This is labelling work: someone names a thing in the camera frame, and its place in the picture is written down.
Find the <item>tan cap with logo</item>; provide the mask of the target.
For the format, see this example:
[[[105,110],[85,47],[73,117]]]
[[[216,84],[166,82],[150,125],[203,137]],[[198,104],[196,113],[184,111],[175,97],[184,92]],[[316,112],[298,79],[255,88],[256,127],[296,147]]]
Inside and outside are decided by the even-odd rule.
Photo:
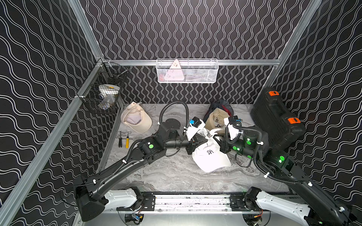
[[[222,129],[217,133],[223,134],[225,130],[225,123],[224,119],[229,118],[229,114],[220,108],[216,108],[206,119],[205,128],[209,131],[213,129]]]

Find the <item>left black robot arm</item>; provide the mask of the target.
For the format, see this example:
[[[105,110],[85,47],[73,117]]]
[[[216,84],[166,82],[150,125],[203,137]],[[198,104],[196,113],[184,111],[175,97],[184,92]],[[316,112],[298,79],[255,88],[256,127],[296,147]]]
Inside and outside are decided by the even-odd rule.
[[[185,108],[184,127],[176,119],[163,120],[165,111],[175,104],[181,104]],[[189,118],[189,108],[185,102],[178,100],[167,104],[160,112],[157,132],[134,141],[127,155],[111,167],[87,178],[79,176],[75,180],[76,206],[82,221],[87,222],[99,216],[110,203],[106,193],[112,187],[140,168],[166,156],[168,149],[185,148],[188,154],[192,154],[197,147],[205,144],[207,139],[198,134],[204,127],[202,119]]]

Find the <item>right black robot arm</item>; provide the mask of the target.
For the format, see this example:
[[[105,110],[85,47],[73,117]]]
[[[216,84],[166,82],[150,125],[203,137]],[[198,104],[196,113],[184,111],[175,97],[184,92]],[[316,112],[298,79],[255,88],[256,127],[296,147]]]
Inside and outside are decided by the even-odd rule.
[[[258,188],[245,195],[248,209],[270,210],[304,226],[352,226],[357,216],[351,207],[336,201],[308,177],[284,151],[271,148],[268,133],[257,126],[243,127],[240,119],[228,118],[221,150],[234,150],[250,158],[265,178],[286,184],[304,201],[299,204]]]

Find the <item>cream cap with text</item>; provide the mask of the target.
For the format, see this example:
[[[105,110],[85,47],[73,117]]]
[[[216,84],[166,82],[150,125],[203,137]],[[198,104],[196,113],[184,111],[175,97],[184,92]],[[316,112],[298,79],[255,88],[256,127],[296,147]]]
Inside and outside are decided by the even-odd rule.
[[[137,133],[145,133],[152,126],[151,117],[140,106],[140,103],[130,103],[121,114],[121,121]]]

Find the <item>white cap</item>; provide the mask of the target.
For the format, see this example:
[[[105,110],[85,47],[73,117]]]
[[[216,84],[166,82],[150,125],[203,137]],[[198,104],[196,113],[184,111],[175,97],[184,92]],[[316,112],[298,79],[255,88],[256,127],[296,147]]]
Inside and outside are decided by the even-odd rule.
[[[206,128],[198,131],[198,134],[207,139],[207,142],[200,145],[192,153],[192,158],[197,166],[204,172],[212,172],[219,168],[231,167],[231,162],[227,154],[220,151],[220,146],[214,139],[221,129],[209,131]]]

